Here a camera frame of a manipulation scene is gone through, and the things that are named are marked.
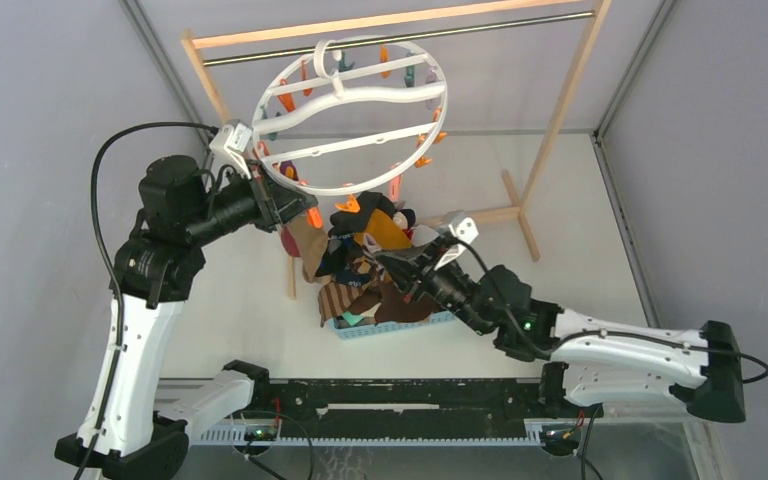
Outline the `orange clothespin clip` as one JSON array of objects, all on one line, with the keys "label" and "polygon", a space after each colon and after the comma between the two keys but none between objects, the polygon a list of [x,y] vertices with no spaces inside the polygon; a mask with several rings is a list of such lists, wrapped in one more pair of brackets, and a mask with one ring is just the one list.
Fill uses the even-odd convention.
[{"label": "orange clothespin clip", "polygon": [[306,220],[307,223],[313,228],[321,229],[324,226],[321,212],[317,206],[310,208],[306,212]]},{"label": "orange clothespin clip", "polygon": [[347,198],[342,202],[337,202],[335,204],[336,209],[338,211],[348,212],[351,214],[358,213],[361,210],[361,206],[358,200],[358,195],[361,193],[361,190],[356,189],[355,185],[352,183],[344,183],[343,186],[352,187],[353,191],[349,192],[347,194]]}]

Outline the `tan brown sock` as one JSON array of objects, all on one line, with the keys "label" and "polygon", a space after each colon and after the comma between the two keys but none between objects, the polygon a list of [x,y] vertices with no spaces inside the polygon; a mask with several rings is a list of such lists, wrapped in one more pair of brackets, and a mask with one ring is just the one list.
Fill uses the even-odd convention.
[{"label": "tan brown sock", "polygon": [[304,280],[318,283],[317,271],[329,243],[326,231],[322,227],[311,226],[304,215],[292,220],[286,228],[298,249]]}]

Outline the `white round clip hanger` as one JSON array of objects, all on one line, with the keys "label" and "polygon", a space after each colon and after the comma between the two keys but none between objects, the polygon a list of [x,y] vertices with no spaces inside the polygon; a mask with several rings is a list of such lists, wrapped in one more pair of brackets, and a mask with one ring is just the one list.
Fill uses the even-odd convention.
[{"label": "white round clip hanger", "polygon": [[[280,181],[316,196],[372,190],[431,164],[447,133],[448,79],[414,42],[326,50],[292,61],[268,85],[251,126],[252,156]],[[404,68],[415,65],[415,86]]]}]

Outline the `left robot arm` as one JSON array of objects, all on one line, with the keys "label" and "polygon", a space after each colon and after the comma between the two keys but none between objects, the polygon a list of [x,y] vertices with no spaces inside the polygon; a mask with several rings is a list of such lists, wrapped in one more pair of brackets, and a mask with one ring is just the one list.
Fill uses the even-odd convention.
[{"label": "left robot arm", "polygon": [[77,432],[58,440],[56,459],[100,479],[170,479],[191,443],[221,419],[271,407],[266,370],[228,364],[213,380],[165,407],[155,404],[171,334],[206,245],[243,227],[271,233],[316,205],[307,193],[261,170],[233,172],[208,189],[204,171],[184,155],[150,164],[127,241],[111,259],[111,325],[99,382]]}]

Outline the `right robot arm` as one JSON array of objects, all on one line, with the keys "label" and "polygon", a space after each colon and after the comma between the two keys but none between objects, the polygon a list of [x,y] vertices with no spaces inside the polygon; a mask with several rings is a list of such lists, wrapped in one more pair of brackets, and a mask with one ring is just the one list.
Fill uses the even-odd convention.
[{"label": "right robot arm", "polygon": [[431,300],[506,356],[543,364],[539,406],[552,416],[574,406],[672,402],[696,418],[746,419],[741,362],[731,326],[666,330],[600,320],[532,298],[530,285],[502,265],[473,280],[439,247],[382,251],[372,259],[408,303]]}]

